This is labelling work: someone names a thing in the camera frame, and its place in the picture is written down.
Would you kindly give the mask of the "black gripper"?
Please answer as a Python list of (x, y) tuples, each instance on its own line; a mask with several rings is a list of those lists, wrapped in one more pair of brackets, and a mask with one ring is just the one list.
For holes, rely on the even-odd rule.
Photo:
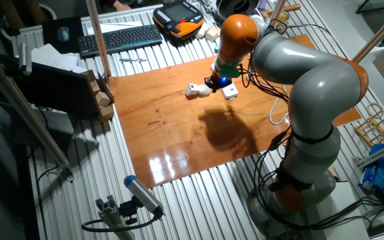
[(205, 78), (205, 84), (208, 86), (208, 88), (212, 89), (213, 93), (216, 93), (218, 89), (222, 89), (230, 84), (232, 84), (232, 80), (229, 77), (218, 77), (211, 76)]

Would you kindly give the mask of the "bystander hand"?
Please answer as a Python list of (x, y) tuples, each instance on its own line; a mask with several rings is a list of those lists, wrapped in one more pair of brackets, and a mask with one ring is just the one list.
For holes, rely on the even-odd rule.
[(115, 2), (113, 3), (113, 8), (116, 11), (128, 11), (128, 10), (131, 10), (131, 7), (129, 5), (125, 5), (125, 4), (123, 4), (122, 2), (120, 2), (118, 0), (115, 0)]

